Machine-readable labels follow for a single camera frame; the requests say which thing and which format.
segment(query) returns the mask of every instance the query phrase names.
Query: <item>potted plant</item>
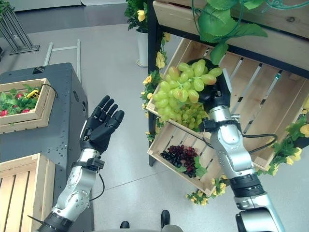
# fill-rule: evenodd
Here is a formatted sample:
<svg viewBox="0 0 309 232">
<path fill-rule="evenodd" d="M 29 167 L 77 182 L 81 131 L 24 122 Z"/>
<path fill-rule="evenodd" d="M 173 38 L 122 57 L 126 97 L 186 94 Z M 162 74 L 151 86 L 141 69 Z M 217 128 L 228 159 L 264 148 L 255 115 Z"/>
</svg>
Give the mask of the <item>potted plant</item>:
<svg viewBox="0 0 309 232">
<path fill-rule="evenodd" d="M 148 66 L 148 29 L 147 29 L 147 1 L 126 0 L 128 5 L 125 16 L 128 17 L 128 30 L 136 28 L 139 59 L 136 64 L 141 67 Z"/>
</svg>

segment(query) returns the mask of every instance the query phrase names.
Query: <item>black cable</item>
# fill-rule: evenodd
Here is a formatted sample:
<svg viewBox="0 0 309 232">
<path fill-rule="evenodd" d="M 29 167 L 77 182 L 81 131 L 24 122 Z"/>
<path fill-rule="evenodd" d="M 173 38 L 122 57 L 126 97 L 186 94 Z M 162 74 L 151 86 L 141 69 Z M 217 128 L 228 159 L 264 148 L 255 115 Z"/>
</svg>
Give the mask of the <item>black cable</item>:
<svg viewBox="0 0 309 232">
<path fill-rule="evenodd" d="M 93 199 L 91 199 L 91 200 L 89 200 L 89 201 L 93 201 L 93 200 L 99 198 L 99 197 L 102 196 L 102 194 L 104 193 L 104 190 L 105 190 L 104 180 L 103 180 L 103 178 L 102 178 L 102 176 L 101 176 L 100 173 L 99 173 L 98 175 L 99 175 L 99 177 L 100 177 L 100 179 L 101 179 L 101 181 L 102 181 L 102 184 L 103 184 L 103 191 L 102 191 L 102 193 L 101 193 L 100 195 L 98 195 L 97 197 L 95 197 L 95 198 L 93 198 Z"/>
<path fill-rule="evenodd" d="M 261 137 L 274 137 L 275 138 L 273 141 L 269 142 L 268 144 L 265 144 L 265 145 L 263 145 L 261 147 L 258 147 L 256 149 L 253 149 L 253 150 L 249 151 L 250 154 L 253 153 L 253 152 L 262 150 L 263 148 L 272 145 L 274 142 L 276 142 L 278 140 L 278 136 L 276 134 L 256 134 L 256 135 L 242 134 L 242 136 L 245 137 L 245 138 L 261 138 Z"/>
</svg>

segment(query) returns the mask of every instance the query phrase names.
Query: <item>black shoe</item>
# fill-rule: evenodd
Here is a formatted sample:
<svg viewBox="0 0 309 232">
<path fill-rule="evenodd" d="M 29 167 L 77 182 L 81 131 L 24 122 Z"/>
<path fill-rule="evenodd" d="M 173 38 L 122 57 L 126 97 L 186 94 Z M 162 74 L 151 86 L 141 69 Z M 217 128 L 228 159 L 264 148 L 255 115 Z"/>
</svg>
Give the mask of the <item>black shoe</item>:
<svg viewBox="0 0 309 232">
<path fill-rule="evenodd" d="M 163 210 L 161 213 L 161 229 L 170 224 L 170 215 L 168 210 Z"/>
<path fill-rule="evenodd" d="M 123 221 L 120 225 L 121 229 L 129 229 L 130 228 L 130 224 L 127 221 Z"/>
</svg>

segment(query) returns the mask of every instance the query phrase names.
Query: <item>wooden tray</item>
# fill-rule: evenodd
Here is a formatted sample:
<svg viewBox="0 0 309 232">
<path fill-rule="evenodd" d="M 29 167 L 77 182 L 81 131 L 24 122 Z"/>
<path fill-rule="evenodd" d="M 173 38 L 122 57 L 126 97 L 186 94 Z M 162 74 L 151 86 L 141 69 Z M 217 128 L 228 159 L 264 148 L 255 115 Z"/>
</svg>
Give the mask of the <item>wooden tray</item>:
<svg viewBox="0 0 309 232">
<path fill-rule="evenodd" d="M 13 89 L 13 88 L 15 88 L 17 92 L 24 92 L 26 91 L 26 88 L 23 86 L 24 84 L 27 84 L 31 87 L 40 87 L 42 84 L 50 85 L 49 81 L 46 78 L 37 79 L 37 80 L 29 80 L 29 81 L 13 82 L 13 83 L 1 84 L 0 93 L 8 92 L 10 89 Z M 17 115 L 7 115 L 7 116 L 0 117 L 0 125 L 40 119 L 42 116 L 42 112 L 44 110 L 45 104 L 47 103 L 46 98 L 47 98 L 49 89 L 50 87 L 46 85 L 42 87 L 39 97 L 38 97 L 38 101 L 33 110 L 30 110 L 30 112 L 28 113 L 22 113 L 22 114 L 17 114 Z"/>
<path fill-rule="evenodd" d="M 176 171 L 175 167 L 169 161 L 160 156 L 160 153 L 164 150 L 167 151 L 167 148 L 171 145 L 192 146 L 200 155 L 199 162 L 202 167 L 207 169 L 207 173 L 204 174 L 202 178 L 189 178 L 187 175 Z M 171 123 L 166 123 L 161 129 L 147 153 L 176 172 L 182 178 L 189 181 L 208 196 L 210 196 L 214 190 L 211 180 L 213 178 L 218 178 L 223 174 L 217 155 L 213 149 L 207 147 L 203 140 L 196 138 Z"/>
<path fill-rule="evenodd" d="M 209 58 L 211 50 L 211 46 L 182 39 L 168 67 L 196 58 Z M 278 68 L 232 53 L 224 56 L 220 66 L 226 68 L 229 74 L 232 85 L 230 110 L 232 113 L 240 114 L 242 130 L 248 135 L 275 133 L 279 141 L 282 140 L 286 136 L 285 128 L 300 114 L 302 104 L 309 95 L 309 80 L 289 72 L 281 73 Z M 146 108 L 160 116 L 152 98 Z M 168 122 L 201 138 L 200 133 L 173 120 Z M 266 144 L 268 139 L 244 138 L 244 145 L 250 151 Z M 255 166 L 266 170 L 273 159 L 272 151 L 273 149 L 265 148 L 253 153 Z"/>
<path fill-rule="evenodd" d="M 46 105 L 44 106 L 41 118 L 23 122 L 17 122 L 13 124 L 0 125 L 0 133 L 8 133 L 13 131 L 23 131 L 39 127 L 47 127 L 49 122 L 50 113 L 52 111 L 53 103 L 55 98 L 55 91 L 49 88 Z"/>
<path fill-rule="evenodd" d="M 42 154 L 0 163 L 0 232 L 32 232 L 53 204 L 55 164 Z"/>
<path fill-rule="evenodd" d="M 192 10 L 186 5 L 191 6 L 191 1 L 188 0 L 166 0 L 171 3 L 176 3 L 180 5 L 169 4 L 165 2 L 154 1 L 153 6 L 154 10 L 160 25 L 167 26 L 170 28 L 175 28 L 178 30 L 186 31 L 191 34 L 199 35 L 193 18 Z M 198 0 L 195 3 L 197 6 L 201 7 L 201 4 L 205 4 L 204 1 Z M 308 7 L 304 7 L 302 11 L 305 11 L 305 14 L 302 14 L 302 17 L 308 19 Z M 267 23 L 272 22 L 271 19 L 265 18 Z M 306 28 L 306 35 L 308 36 L 308 20 L 304 20 L 303 23 L 300 23 L 304 28 Z M 295 28 L 295 26 L 286 27 L 284 24 L 281 24 L 281 27 L 284 28 Z M 307 40 L 297 38 L 279 31 L 264 29 L 268 37 L 258 37 L 258 36 L 244 36 L 239 38 L 233 38 L 228 40 L 228 44 L 244 48 L 246 50 L 271 57 L 288 64 L 294 65 L 296 67 L 309 70 L 309 42 Z"/>
</svg>

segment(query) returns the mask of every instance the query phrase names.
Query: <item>tile floor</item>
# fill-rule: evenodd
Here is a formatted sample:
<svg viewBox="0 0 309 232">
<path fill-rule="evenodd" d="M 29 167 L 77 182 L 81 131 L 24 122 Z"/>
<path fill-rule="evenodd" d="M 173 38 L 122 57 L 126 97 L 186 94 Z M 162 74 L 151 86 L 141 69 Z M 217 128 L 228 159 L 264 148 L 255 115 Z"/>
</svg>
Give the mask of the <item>tile floor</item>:
<svg viewBox="0 0 309 232">
<path fill-rule="evenodd" d="M 73 46 L 81 40 L 82 85 L 87 93 L 89 111 L 109 94 L 126 113 L 119 129 L 113 134 L 106 162 L 101 171 L 106 191 L 94 202 L 95 229 L 116 229 L 128 220 L 132 228 L 160 229 L 160 213 L 168 209 L 171 222 L 185 232 L 235 232 L 235 214 L 230 188 L 226 194 L 210 201 L 206 207 L 193 205 L 184 195 L 195 188 L 167 170 L 160 163 L 148 166 L 148 143 L 145 131 L 147 119 L 140 107 L 141 82 L 147 69 L 135 65 L 138 56 L 134 31 L 127 25 L 111 25 L 38 32 L 29 35 L 39 52 L 9 56 L 7 43 L 0 39 L 5 53 L 0 62 L 0 73 L 43 64 L 50 41 L 54 47 Z M 171 57 L 180 39 L 173 37 L 167 44 Z M 75 50 L 55 52 L 50 64 L 71 62 L 76 67 Z M 283 165 L 275 177 L 262 176 L 264 188 L 269 192 L 283 220 L 286 231 L 307 231 L 309 221 L 308 169 L 309 147 L 302 160 L 293 166 Z M 93 194 L 101 190 L 97 180 Z"/>
</svg>

